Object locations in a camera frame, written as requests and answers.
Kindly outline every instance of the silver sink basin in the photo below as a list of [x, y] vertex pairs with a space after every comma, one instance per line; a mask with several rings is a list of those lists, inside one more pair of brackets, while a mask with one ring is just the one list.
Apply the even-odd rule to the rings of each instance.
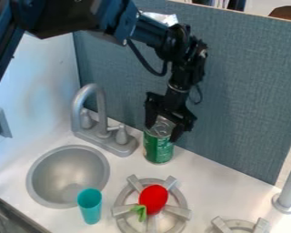
[[65, 146], [41, 156], [31, 166], [26, 188], [29, 195], [48, 208], [76, 206], [79, 191], [88, 187], [102, 190], [110, 166], [99, 151], [85, 146]]

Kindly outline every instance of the can label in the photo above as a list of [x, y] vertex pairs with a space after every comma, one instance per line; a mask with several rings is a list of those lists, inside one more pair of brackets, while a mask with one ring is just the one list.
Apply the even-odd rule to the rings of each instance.
[[144, 132], [145, 158], [155, 164], [168, 162], [174, 154], [174, 144], [170, 137], [155, 137]]

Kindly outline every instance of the plastic cup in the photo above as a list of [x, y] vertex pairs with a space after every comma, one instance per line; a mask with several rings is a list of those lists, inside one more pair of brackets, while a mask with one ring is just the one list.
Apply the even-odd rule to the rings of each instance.
[[102, 195], [98, 189], [88, 188], [77, 195], [77, 205], [85, 223], [93, 225], [101, 218]]

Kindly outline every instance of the white countertop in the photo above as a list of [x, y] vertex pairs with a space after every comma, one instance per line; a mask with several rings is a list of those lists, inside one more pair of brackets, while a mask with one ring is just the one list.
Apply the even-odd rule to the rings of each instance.
[[[140, 142], [139, 148], [130, 157], [117, 157], [74, 137], [68, 125], [64, 122], [54, 128], [51, 135], [25, 148], [15, 149], [16, 159], [0, 170], [0, 198], [51, 232], [119, 233], [110, 209], [127, 185], [126, 178], [135, 174], [138, 178], [166, 179], [173, 176], [178, 180], [178, 187], [193, 211], [184, 233], [206, 232], [210, 221], [217, 216], [252, 222], [264, 218], [271, 223], [272, 233], [291, 233], [291, 215], [282, 215], [271, 205], [271, 197], [280, 191], [276, 187], [180, 147], [176, 147], [176, 155], [168, 164], [156, 166], [148, 163], [142, 153], [142, 134], [131, 128], [130, 133]], [[26, 191], [25, 177], [32, 164], [45, 152], [65, 145], [94, 147], [105, 155], [110, 164], [111, 175], [102, 192], [102, 219], [96, 225], [87, 225], [78, 208], [45, 208], [34, 202]]]

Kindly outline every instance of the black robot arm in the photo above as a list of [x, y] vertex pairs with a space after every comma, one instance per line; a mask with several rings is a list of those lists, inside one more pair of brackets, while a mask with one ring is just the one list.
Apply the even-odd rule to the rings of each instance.
[[[166, 95], [147, 93], [145, 126], [150, 128], [158, 115], [170, 119], [176, 124], [172, 141], [192, 129], [196, 117], [186, 100], [204, 75], [206, 44], [191, 35], [188, 25], [161, 24], [141, 14], [130, 0], [0, 0], [0, 80], [25, 31], [44, 39], [79, 30], [129, 45], [153, 75], [164, 76], [171, 63]], [[155, 49], [163, 60], [161, 72], [146, 62], [133, 40]]]

